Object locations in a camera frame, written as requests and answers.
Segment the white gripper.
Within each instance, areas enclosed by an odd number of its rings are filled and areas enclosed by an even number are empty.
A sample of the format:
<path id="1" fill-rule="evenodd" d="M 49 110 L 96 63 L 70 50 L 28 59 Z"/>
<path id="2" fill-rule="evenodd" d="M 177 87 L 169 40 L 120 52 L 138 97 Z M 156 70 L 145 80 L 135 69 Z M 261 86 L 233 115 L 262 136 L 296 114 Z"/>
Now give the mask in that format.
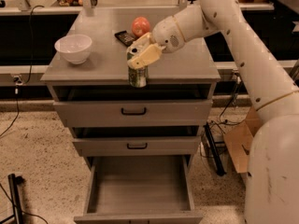
<path id="1" fill-rule="evenodd" d="M 169 16 L 158 22 L 151 32 L 140 36 L 126 50 L 127 64 L 141 69 L 160 59 L 163 52 L 172 53 L 184 47 L 186 36 L 177 16 Z"/>

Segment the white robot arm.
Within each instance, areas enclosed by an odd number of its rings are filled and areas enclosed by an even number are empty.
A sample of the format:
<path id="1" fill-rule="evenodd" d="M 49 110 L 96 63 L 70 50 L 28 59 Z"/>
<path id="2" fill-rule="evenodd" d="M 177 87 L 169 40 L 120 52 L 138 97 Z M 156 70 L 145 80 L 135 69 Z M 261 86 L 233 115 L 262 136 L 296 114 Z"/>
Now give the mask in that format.
<path id="1" fill-rule="evenodd" d="M 132 69 L 222 33 L 262 127 L 249 152 L 246 224 L 299 224 L 299 88 L 249 26 L 237 0 L 199 0 L 127 50 Z"/>

